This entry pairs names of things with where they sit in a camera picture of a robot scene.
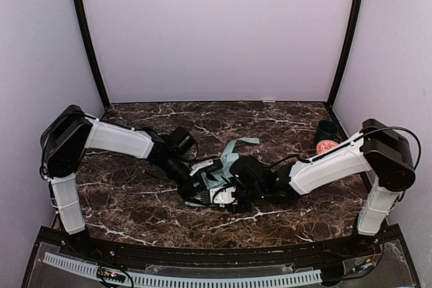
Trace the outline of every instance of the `dark green cup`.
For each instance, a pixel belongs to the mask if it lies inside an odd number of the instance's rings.
[[[322,120],[318,123],[317,132],[315,133],[315,145],[322,140],[334,140],[338,134],[338,126],[328,120]]]

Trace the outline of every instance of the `orange round lid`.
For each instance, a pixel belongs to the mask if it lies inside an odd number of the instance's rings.
[[[332,148],[335,148],[338,145],[339,145],[339,143],[337,143],[335,141],[323,140],[317,144],[317,152],[318,152],[318,154],[325,153],[328,150],[331,150]]]

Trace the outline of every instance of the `small red object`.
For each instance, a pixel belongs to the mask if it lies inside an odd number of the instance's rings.
[[[318,154],[322,154],[327,152],[328,150],[331,150],[332,148],[335,148],[338,146],[339,143],[331,140],[324,140],[317,144],[317,152]]]

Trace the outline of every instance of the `white wall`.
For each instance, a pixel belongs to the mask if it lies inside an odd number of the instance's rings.
[[[112,102],[327,100],[352,0],[85,0]]]
[[[73,0],[0,0],[0,286],[19,287],[50,225],[39,137],[69,104],[103,111]]]
[[[432,287],[432,0],[363,0],[361,6],[335,112],[349,134],[373,117],[420,137],[416,183],[389,221],[401,225],[422,287]]]

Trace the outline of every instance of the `black vertical post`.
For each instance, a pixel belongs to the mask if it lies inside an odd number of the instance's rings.
[[[342,46],[342,52],[340,54],[339,63],[337,65],[335,78],[333,84],[331,85],[330,95],[327,99],[327,106],[331,109],[338,95],[340,84],[342,83],[342,78],[344,77],[344,72],[346,69],[346,64],[348,62],[348,57],[351,51],[352,40],[354,38],[354,33],[356,31],[358,13],[360,12],[360,4],[362,0],[352,0],[350,18],[348,20],[348,26],[346,28],[344,45]]]
[[[88,62],[90,63],[90,68],[92,70],[94,82],[96,83],[97,91],[99,96],[101,97],[102,104],[105,109],[107,109],[110,105],[107,90],[105,89],[105,85],[103,84],[101,71],[97,64],[95,50],[93,49],[92,39],[90,37],[90,30],[88,29],[86,13],[84,10],[84,3],[82,0],[74,0],[76,17],[78,19],[78,23],[81,29],[81,37],[84,42],[84,47],[86,49]]]

